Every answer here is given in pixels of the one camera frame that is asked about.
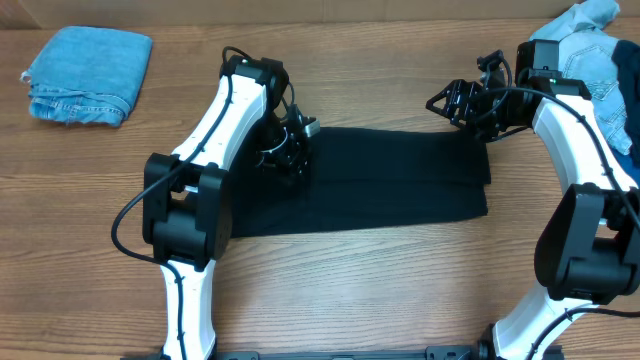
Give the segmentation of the black t-shirt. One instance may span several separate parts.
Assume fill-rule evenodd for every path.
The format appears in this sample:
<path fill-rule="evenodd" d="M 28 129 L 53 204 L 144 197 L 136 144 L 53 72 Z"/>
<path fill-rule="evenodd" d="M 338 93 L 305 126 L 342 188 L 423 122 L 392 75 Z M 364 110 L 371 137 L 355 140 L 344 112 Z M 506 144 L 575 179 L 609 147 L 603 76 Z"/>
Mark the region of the black t-shirt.
<path fill-rule="evenodd" d="M 299 176 L 232 171 L 235 238 L 447 223 L 487 215 L 486 147 L 465 131 L 324 128 Z"/>

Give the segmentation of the navy blue garment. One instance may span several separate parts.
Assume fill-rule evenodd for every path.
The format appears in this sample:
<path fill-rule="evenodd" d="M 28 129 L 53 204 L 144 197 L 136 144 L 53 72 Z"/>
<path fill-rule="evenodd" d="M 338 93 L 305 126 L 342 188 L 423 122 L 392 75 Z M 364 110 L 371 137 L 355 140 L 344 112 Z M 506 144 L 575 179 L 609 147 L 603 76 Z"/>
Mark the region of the navy blue garment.
<path fill-rule="evenodd" d="M 639 46 L 620 40 L 612 61 L 618 67 L 617 79 L 627 117 L 624 129 L 632 142 L 630 155 L 633 163 L 639 166 Z"/>

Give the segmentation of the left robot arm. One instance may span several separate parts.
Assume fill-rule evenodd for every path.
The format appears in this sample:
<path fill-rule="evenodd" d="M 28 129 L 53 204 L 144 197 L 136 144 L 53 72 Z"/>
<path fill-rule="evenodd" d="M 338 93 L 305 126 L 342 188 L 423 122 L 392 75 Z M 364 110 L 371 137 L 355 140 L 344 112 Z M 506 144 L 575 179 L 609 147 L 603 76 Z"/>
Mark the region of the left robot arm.
<path fill-rule="evenodd" d="M 144 168 L 143 238 L 161 266 L 167 294 L 162 359 L 212 359 L 213 272 L 232 232 L 231 167 L 245 145 L 252 162 L 285 179 L 308 166 L 318 132 L 293 102 L 275 109 L 292 88 L 282 62 L 247 55 L 224 61 L 215 98 L 188 138 L 171 154 L 154 153 Z"/>

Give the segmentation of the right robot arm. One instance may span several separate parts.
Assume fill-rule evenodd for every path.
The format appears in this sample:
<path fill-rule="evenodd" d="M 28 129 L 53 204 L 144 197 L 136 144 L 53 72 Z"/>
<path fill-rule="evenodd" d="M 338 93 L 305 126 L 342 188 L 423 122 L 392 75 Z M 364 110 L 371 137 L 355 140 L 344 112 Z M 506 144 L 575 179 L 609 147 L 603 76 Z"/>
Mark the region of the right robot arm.
<path fill-rule="evenodd" d="M 543 141 L 563 198 L 535 248 L 534 286 L 473 345 L 430 346 L 429 359 L 561 359 L 555 340 L 584 314 L 639 287 L 639 188 L 598 129 L 592 96 L 559 68 L 559 44 L 524 42 L 509 66 L 497 50 L 477 60 L 478 82 L 452 81 L 428 110 L 489 143 L 531 129 Z"/>

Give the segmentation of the light blue denim jeans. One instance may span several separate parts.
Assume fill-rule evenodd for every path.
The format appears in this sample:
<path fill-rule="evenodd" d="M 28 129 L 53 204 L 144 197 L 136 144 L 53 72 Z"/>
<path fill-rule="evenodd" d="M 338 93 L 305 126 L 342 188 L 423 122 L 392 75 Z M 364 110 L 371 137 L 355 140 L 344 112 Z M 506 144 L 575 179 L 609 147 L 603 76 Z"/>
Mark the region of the light blue denim jeans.
<path fill-rule="evenodd" d="M 586 0 L 571 6 L 531 38 L 559 43 L 558 66 L 562 75 L 585 83 L 605 140 L 612 149 L 628 155 L 632 140 L 625 131 L 625 104 L 617 79 L 618 67 L 612 60 L 619 40 L 604 32 L 619 12 L 615 0 Z"/>

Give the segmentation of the folded blue jeans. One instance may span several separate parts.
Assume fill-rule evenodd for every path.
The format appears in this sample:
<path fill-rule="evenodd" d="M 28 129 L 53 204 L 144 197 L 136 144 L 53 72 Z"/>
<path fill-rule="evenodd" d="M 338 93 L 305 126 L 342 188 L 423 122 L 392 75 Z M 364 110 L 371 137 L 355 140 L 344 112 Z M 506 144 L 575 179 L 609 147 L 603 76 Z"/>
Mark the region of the folded blue jeans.
<path fill-rule="evenodd" d="M 123 30 L 69 26 L 42 48 L 20 81 L 32 117 L 119 127 L 133 111 L 153 41 Z"/>

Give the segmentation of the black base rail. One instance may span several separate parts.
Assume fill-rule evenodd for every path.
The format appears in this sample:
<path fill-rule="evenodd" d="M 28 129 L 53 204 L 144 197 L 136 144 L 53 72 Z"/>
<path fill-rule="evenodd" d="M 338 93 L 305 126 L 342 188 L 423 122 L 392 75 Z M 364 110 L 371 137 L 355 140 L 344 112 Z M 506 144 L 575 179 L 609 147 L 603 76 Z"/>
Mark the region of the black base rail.
<path fill-rule="evenodd" d="M 260 354 L 251 352 L 217 352 L 219 360 L 471 360 L 471 346 L 429 346 L 421 351 L 302 352 Z"/>

